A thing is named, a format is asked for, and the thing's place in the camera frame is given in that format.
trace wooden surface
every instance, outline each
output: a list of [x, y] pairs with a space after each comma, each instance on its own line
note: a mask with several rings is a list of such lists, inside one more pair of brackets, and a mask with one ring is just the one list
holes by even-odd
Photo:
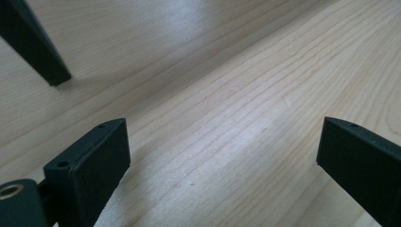
[[397, 0], [28, 0], [74, 78], [0, 41], [0, 183], [126, 117], [96, 226], [378, 226], [316, 165], [323, 117], [401, 144]]

